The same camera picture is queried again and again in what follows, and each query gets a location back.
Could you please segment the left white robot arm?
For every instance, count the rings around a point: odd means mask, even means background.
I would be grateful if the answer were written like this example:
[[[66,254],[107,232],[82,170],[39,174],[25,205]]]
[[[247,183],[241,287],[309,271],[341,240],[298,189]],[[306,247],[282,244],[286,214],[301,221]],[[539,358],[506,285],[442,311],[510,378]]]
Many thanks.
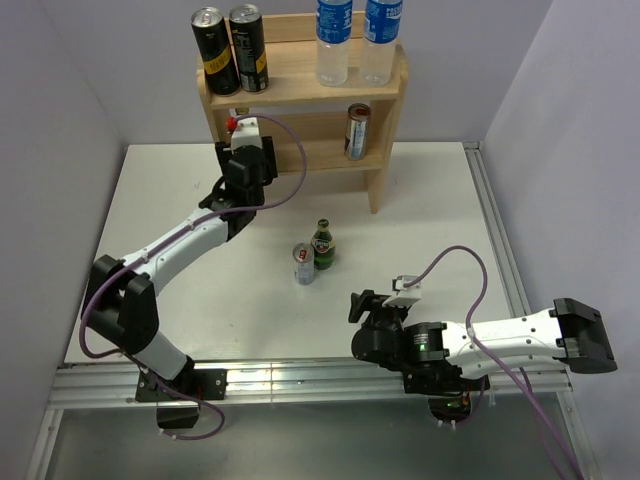
[[[183,399],[195,386],[193,362],[160,330],[157,297],[184,269],[238,235],[265,202],[277,177],[273,140],[233,148],[215,145],[222,175],[188,218],[126,258],[100,257],[92,266],[81,326],[93,330],[159,376],[159,388]]]

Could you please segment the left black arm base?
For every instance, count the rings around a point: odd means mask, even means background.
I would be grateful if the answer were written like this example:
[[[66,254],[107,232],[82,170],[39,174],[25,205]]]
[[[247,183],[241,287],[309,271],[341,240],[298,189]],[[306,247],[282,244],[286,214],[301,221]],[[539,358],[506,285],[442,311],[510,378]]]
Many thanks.
[[[212,401],[225,399],[227,373],[226,369],[195,369],[175,380],[162,379],[161,386],[153,373],[140,371],[134,400],[156,404],[157,426],[177,438],[187,438],[185,431],[196,425],[205,409],[210,409],[219,417],[211,433],[215,435],[223,428],[226,417]]]

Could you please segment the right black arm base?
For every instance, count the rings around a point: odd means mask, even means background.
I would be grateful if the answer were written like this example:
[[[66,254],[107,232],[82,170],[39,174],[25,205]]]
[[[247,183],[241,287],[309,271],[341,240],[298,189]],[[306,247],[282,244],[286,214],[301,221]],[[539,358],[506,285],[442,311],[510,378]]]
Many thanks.
[[[426,396],[430,413],[436,420],[458,423],[469,419],[473,413],[471,394],[479,393],[479,403],[490,387],[487,375],[466,379],[461,373],[459,367],[446,361],[409,366],[402,371],[404,391]]]

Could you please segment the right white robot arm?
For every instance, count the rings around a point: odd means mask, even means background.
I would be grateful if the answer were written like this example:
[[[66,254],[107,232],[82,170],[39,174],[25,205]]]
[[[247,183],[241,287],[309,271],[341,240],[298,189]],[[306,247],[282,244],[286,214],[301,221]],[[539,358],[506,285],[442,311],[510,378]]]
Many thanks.
[[[409,378],[457,388],[503,366],[563,363],[577,374],[614,372],[617,363],[601,313],[575,299],[524,317],[477,324],[404,321],[418,294],[354,293],[348,320],[359,324],[353,356]]]

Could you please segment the clear water bottle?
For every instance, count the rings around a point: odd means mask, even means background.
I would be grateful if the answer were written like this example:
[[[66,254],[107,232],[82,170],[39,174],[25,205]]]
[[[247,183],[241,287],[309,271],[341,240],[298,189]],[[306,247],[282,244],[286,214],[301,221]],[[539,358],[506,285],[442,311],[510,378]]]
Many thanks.
[[[391,78],[402,12],[402,0],[366,3],[359,70],[369,85],[382,86]]]
[[[316,4],[316,78],[324,86],[340,86],[348,77],[352,19],[352,1],[325,0]]]

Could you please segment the silver blue energy can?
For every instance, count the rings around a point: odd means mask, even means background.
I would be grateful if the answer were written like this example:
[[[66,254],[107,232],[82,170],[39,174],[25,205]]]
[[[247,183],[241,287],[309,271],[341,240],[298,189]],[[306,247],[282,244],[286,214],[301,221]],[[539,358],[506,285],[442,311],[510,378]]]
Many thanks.
[[[354,103],[348,108],[344,153],[349,160],[361,160],[365,156],[370,117],[367,104]]]

